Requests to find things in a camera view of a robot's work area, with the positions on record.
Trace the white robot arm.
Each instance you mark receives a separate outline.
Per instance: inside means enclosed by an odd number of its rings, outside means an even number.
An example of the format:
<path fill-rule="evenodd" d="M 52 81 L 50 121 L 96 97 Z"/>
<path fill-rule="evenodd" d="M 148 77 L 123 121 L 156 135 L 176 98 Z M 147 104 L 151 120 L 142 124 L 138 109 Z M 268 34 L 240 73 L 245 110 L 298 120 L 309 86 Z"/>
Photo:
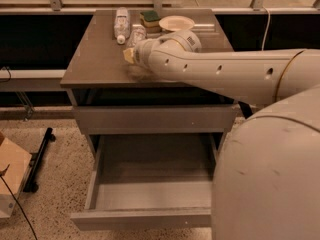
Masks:
<path fill-rule="evenodd" d="M 181 30 L 123 56 L 164 80 L 261 108 L 218 157 L 214 240 L 320 240 L 320 50 L 204 53 Z"/>

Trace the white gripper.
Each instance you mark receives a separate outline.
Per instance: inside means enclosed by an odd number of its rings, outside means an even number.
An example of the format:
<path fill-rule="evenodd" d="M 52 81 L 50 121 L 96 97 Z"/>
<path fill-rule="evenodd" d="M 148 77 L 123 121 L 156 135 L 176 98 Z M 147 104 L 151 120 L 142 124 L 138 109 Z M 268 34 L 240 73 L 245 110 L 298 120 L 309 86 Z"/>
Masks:
<path fill-rule="evenodd" d="M 141 68 L 154 71 L 156 64 L 160 63 L 163 55 L 158 51 L 163 44 L 163 40 L 145 39 L 136 44 L 133 48 L 127 48 L 123 51 L 124 59 Z"/>

